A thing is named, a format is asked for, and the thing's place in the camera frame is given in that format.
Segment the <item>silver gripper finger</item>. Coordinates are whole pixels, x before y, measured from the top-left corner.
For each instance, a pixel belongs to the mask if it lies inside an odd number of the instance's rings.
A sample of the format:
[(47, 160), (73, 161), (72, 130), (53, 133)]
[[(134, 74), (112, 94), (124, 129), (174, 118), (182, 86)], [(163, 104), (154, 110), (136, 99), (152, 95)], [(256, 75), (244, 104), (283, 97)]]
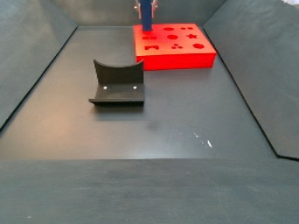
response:
[(142, 10), (140, 10), (140, 2), (139, 2), (139, 0), (135, 0), (135, 10), (138, 12), (139, 19), (142, 19)]
[(155, 17), (155, 10), (158, 9), (158, 0), (152, 1), (152, 18)]

